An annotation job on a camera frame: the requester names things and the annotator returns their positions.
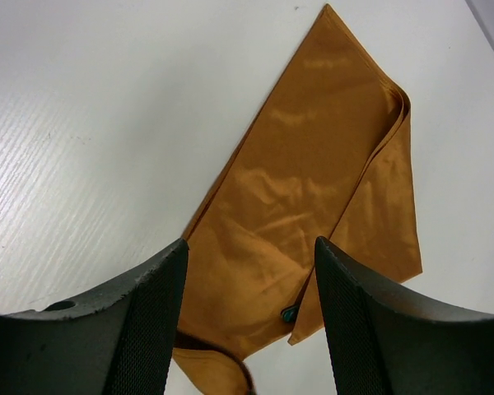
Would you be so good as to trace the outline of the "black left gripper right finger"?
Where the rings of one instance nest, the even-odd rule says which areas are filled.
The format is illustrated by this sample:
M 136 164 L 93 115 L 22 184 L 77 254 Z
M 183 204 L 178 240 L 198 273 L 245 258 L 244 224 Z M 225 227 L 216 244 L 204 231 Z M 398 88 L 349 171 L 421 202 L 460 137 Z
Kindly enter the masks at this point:
M 315 270 L 339 394 L 494 394 L 494 314 L 380 275 L 324 237 Z

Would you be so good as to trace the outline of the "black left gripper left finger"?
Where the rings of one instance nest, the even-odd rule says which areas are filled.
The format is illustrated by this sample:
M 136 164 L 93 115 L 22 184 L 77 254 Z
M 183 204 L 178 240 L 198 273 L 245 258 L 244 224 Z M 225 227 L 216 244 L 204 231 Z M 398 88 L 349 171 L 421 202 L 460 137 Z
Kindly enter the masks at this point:
M 0 394 L 162 394 L 188 257 L 178 239 L 42 311 L 0 315 Z

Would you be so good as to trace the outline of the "green handled steel fork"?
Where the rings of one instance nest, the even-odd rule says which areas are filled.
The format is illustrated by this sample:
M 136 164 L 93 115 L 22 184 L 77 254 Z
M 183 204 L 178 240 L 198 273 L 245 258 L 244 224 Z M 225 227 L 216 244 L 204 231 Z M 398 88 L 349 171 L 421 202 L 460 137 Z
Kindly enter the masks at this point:
M 281 318 L 285 323 L 294 323 L 296 321 L 298 308 L 290 306 L 281 312 Z

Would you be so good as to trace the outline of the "orange cloth napkin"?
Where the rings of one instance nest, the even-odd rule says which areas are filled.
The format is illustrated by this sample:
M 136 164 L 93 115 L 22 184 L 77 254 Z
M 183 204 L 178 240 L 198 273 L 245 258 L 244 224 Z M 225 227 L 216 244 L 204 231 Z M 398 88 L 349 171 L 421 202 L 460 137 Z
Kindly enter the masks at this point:
M 394 281 L 422 272 L 410 110 L 323 7 L 184 231 L 174 359 L 201 393 L 254 393 L 248 356 L 323 327 L 318 237 Z

